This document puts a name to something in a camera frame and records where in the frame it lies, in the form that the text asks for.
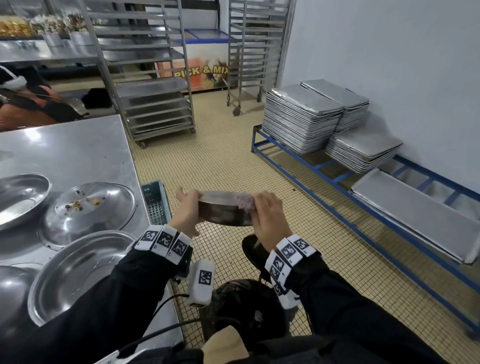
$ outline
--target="stainless steel table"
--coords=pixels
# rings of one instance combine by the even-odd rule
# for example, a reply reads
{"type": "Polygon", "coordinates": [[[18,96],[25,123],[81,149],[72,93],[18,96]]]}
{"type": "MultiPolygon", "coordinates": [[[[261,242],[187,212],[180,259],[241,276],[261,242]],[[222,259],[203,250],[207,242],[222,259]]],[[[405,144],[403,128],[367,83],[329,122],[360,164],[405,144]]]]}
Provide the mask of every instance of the stainless steel table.
{"type": "MultiPolygon", "coordinates": [[[[88,182],[113,182],[129,187],[138,207],[122,229],[135,236],[149,226],[142,190],[133,165],[127,137],[119,115],[73,121],[0,133],[0,178],[19,173],[40,173],[52,182],[49,201],[61,192],[88,182]]],[[[35,221],[0,231],[0,265],[45,264],[56,252],[37,238],[35,221]]],[[[164,299],[170,297],[170,286],[164,299]]],[[[150,324],[147,333],[178,323],[175,305],[166,304],[150,324]]],[[[139,346],[162,347],[183,340],[175,329],[139,346]]]]}
{"type": "Polygon", "coordinates": [[[91,62],[96,63],[98,56],[93,46],[78,46],[71,40],[65,39],[63,47],[49,47],[44,40],[25,41],[25,44],[34,42],[36,47],[20,46],[20,42],[5,40],[0,42],[0,63],[45,63],[45,62],[91,62]]]}

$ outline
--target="hand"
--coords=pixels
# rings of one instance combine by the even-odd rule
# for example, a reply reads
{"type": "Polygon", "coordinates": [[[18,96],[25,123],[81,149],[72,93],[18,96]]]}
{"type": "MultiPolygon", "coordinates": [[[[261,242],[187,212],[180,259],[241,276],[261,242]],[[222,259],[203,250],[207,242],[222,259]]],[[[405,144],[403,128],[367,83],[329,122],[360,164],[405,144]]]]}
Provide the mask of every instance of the hand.
{"type": "Polygon", "coordinates": [[[274,193],[263,191],[252,194],[256,211],[252,211],[253,230],[266,251],[271,252],[283,239],[292,235],[283,203],[274,193]]]}
{"type": "Polygon", "coordinates": [[[182,187],[179,187],[176,195],[177,200],[180,201],[180,206],[175,210],[172,220],[167,225],[183,232],[190,239],[200,235],[195,229],[195,225],[203,221],[198,218],[198,200],[202,198],[202,193],[197,190],[190,190],[184,194],[182,187]]]}

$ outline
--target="black apron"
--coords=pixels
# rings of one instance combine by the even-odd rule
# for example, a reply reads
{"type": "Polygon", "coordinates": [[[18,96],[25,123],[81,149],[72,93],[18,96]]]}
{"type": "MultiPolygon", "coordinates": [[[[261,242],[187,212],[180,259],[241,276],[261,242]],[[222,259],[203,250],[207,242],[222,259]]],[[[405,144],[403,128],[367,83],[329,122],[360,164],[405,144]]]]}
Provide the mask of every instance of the black apron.
{"type": "Polygon", "coordinates": [[[40,86],[26,87],[29,91],[34,93],[38,98],[45,100],[45,106],[40,106],[32,99],[21,95],[15,96],[8,101],[8,104],[14,105],[18,108],[30,111],[41,111],[47,114],[56,122],[69,122],[83,119],[83,116],[75,111],[73,107],[64,102],[54,101],[49,95],[48,91],[40,86]]]}

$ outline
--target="blue metal rack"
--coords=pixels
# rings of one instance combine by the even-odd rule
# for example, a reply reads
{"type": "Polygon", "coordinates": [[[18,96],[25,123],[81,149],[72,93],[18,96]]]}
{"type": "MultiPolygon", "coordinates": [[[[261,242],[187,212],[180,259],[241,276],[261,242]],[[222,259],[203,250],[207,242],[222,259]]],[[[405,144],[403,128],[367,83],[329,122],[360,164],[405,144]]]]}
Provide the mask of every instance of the blue metal rack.
{"type": "MultiPolygon", "coordinates": [[[[318,164],[318,165],[311,165],[307,161],[305,161],[301,156],[295,154],[291,150],[289,150],[287,147],[285,147],[283,144],[281,144],[279,141],[277,141],[275,138],[267,134],[264,130],[262,130],[261,125],[256,125],[253,127],[253,135],[252,135],[252,153],[257,153],[264,159],[266,159],[270,164],[272,164],[275,168],[277,168],[280,172],[282,172],[286,177],[288,177],[291,181],[293,181],[298,187],[300,187],[304,192],[306,192],[310,197],[312,197],[315,201],[317,201],[319,204],[321,204],[326,210],[328,210],[332,215],[334,215],[336,218],[341,220],[345,225],[347,225],[354,233],[359,235],[365,242],[367,242],[369,245],[371,245],[374,249],[376,249],[381,255],[383,255],[386,259],[388,259],[391,263],[393,263],[398,269],[400,269],[407,277],[409,277],[412,281],[414,281],[417,285],[419,285],[421,288],[423,288],[426,292],[428,292],[433,298],[435,298],[438,302],[440,302],[443,306],[445,306],[450,312],[452,312],[455,316],[457,316],[463,323],[465,323],[471,330],[473,330],[473,335],[472,337],[479,337],[480,336],[480,323],[478,321],[474,321],[467,317],[463,312],[461,312],[459,309],[457,309],[452,303],[450,303],[447,299],[445,299],[442,295],[440,295],[437,291],[435,291],[432,287],[430,287],[427,283],[425,283],[420,277],[418,277],[414,272],[412,272],[406,265],[404,265],[402,262],[400,262],[397,258],[395,258],[391,253],[389,253],[386,249],[384,249],[380,244],[372,240],[369,236],[367,236],[364,232],[362,232],[357,225],[346,219],[344,216],[342,216],[338,211],[336,211],[333,207],[328,205],[327,202],[325,202],[323,199],[321,199],[319,196],[317,196],[311,189],[309,189],[307,186],[305,186],[303,183],[301,183],[295,176],[287,172],[284,168],[282,168],[279,164],[277,164],[273,159],[271,159],[266,153],[264,153],[260,148],[263,146],[268,146],[268,145],[274,145],[278,148],[280,148],[282,151],[290,155],[292,158],[294,158],[297,162],[299,162],[301,165],[307,167],[310,171],[324,179],[326,182],[328,182],[331,186],[336,188],[341,194],[346,196],[349,200],[353,201],[355,204],[359,205],[361,208],[363,208],[366,212],[368,212],[370,215],[374,216],[377,218],[379,221],[381,221],[384,225],[389,227],[391,230],[396,232],[398,235],[400,235],[402,238],[404,238],[407,242],[411,243],[414,245],[417,249],[419,249],[422,253],[427,255],[430,259],[435,261],[437,264],[439,264],[442,268],[453,274],[456,278],[467,284],[470,288],[475,290],[475,292],[480,293],[480,282],[473,280],[472,278],[468,277],[465,275],[464,272],[462,272],[460,268],[460,264],[457,262],[451,261],[451,260],[445,260],[443,257],[439,256],[435,252],[433,252],[430,248],[428,248],[423,242],[419,241],[417,238],[415,238],[413,235],[408,233],[407,231],[403,230],[402,228],[398,227],[396,224],[391,222],[390,220],[386,219],[382,215],[380,215],[377,211],[373,210],[371,207],[368,205],[364,204],[360,200],[356,199],[352,194],[348,192],[345,188],[343,188],[339,183],[343,180],[345,180],[347,177],[352,176],[355,174],[352,171],[347,171],[335,178],[329,178],[326,176],[323,172],[322,169],[325,168],[328,165],[331,165],[333,163],[337,163],[335,160],[330,159],[324,163],[318,164]],[[256,136],[260,135],[265,140],[262,140],[260,142],[255,142],[256,136]]],[[[412,169],[415,170],[425,176],[427,176],[427,179],[422,182],[417,189],[420,191],[424,191],[430,184],[432,184],[434,181],[437,181],[447,187],[450,187],[454,191],[451,193],[450,196],[446,198],[444,201],[445,204],[451,205],[461,194],[468,196],[476,201],[480,201],[480,194],[469,190],[458,183],[455,183],[445,177],[442,177],[422,166],[419,166],[418,164],[404,158],[401,156],[395,156],[394,160],[397,162],[400,162],[403,164],[402,167],[399,169],[395,170],[391,175],[394,177],[399,176],[403,172],[405,172],[407,169],[412,169]]]]}

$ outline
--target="beige cloth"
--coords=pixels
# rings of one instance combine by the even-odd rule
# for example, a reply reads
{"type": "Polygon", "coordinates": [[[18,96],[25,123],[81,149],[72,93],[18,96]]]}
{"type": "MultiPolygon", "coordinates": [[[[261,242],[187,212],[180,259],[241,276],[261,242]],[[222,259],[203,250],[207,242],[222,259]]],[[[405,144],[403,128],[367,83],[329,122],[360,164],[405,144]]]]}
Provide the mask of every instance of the beige cloth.
{"type": "Polygon", "coordinates": [[[212,335],[202,351],[204,364],[225,364],[232,360],[248,358],[247,348],[233,326],[228,326],[212,335]]]}

